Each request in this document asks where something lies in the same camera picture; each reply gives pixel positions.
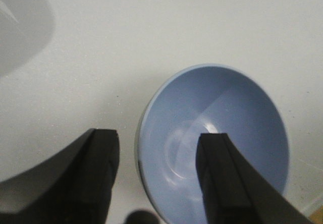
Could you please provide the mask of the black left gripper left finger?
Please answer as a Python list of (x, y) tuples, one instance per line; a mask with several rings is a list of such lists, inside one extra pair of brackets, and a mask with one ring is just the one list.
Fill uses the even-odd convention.
[(89, 129), (1, 182), (1, 223), (105, 223), (118, 166), (117, 131)]

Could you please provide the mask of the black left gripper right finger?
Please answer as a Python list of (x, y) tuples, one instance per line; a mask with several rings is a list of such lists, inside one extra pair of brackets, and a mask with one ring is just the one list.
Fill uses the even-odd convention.
[(227, 134), (200, 135), (196, 170), (207, 223), (311, 223), (258, 173)]

